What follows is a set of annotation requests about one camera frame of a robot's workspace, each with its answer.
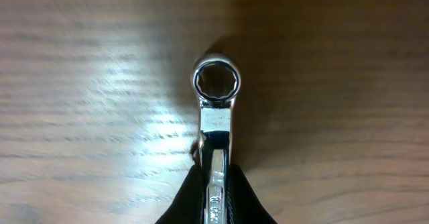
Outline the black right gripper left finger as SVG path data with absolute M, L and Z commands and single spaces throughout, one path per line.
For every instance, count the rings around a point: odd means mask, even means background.
M 194 165 L 189 169 L 172 204 L 156 224 L 200 224 L 202 222 L 203 180 L 198 153 L 198 142 L 190 148 Z

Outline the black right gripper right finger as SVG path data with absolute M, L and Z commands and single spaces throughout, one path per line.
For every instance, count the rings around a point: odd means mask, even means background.
M 228 224 L 277 224 L 264 209 L 242 169 L 231 165 L 227 188 Z

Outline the silver combination wrench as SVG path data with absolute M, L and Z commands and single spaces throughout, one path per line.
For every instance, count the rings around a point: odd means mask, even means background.
M 224 54 L 196 61 L 192 87 L 200 109 L 198 152 L 203 173 L 203 223 L 228 223 L 227 190 L 231 163 L 232 122 L 241 75 Z

